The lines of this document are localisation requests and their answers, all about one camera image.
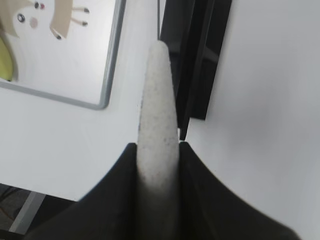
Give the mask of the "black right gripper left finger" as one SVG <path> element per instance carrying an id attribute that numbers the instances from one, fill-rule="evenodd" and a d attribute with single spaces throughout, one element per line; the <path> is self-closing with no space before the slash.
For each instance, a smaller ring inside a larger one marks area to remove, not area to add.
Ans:
<path id="1" fill-rule="evenodd" d="M 129 143 L 86 196 L 35 228 L 25 239 L 135 239 L 136 154 L 137 145 Z"/>

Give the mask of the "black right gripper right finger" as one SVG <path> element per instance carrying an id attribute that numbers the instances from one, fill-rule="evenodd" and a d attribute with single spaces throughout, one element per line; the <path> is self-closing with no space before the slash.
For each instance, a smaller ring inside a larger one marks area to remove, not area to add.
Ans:
<path id="1" fill-rule="evenodd" d="M 187 142 L 179 144 L 181 239 L 298 240 L 223 185 Z"/>

